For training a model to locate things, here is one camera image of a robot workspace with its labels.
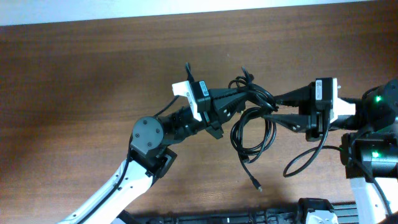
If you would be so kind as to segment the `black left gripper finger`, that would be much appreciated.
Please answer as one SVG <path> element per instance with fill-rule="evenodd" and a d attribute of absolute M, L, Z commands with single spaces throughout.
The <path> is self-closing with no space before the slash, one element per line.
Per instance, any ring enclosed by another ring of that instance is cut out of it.
<path fill-rule="evenodd" d="M 208 90 L 212 99 L 222 99 L 227 97 L 245 98 L 247 93 L 239 88 L 214 88 Z"/>
<path fill-rule="evenodd" d="M 235 113 L 241 113 L 245 108 L 245 102 L 248 100 L 246 93 L 223 97 L 214 100 L 214 109 L 219 119 L 230 119 Z"/>

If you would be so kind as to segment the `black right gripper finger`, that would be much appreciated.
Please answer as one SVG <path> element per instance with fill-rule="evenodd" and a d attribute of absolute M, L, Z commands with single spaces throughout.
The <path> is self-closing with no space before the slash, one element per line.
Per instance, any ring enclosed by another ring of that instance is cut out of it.
<path fill-rule="evenodd" d="M 278 105 L 300 106 L 311 99 L 312 85 L 303 86 L 296 90 L 274 97 Z"/>
<path fill-rule="evenodd" d="M 262 116 L 264 119 L 271 120 L 281 126 L 296 132 L 304 133 L 311 128 L 311 118 L 308 115 L 299 114 L 268 114 Z"/>

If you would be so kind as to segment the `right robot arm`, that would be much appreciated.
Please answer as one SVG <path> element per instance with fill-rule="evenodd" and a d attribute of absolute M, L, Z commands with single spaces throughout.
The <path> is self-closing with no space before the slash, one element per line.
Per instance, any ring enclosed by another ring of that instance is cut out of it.
<path fill-rule="evenodd" d="M 341 137 L 345 166 L 360 223 L 380 223 L 397 213 L 397 80 L 366 91 L 361 98 L 340 98 L 336 78 L 313 83 L 276 96 L 277 104 L 298 108 L 298 114 L 269 115 L 267 119 L 308 141 L 325 141 L 333 130 Z"/>

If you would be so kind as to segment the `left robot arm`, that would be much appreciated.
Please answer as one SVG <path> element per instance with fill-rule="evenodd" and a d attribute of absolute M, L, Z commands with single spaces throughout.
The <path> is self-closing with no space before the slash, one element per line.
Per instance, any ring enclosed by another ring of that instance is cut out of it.
<path fill-rule="evenodd" d="M 205 130 L 215 139 L 222 124 L 244 109 L 248 93 L 238 88 L 207 89 L 203 82 L 175 83 L 174 96 L 188 106 L 167 115 L 145 116 L 133 126 L 127 158 L 113 176 L 62 223 L 112 223 L 170 169 L 177 155 L 170 146 Z"/>

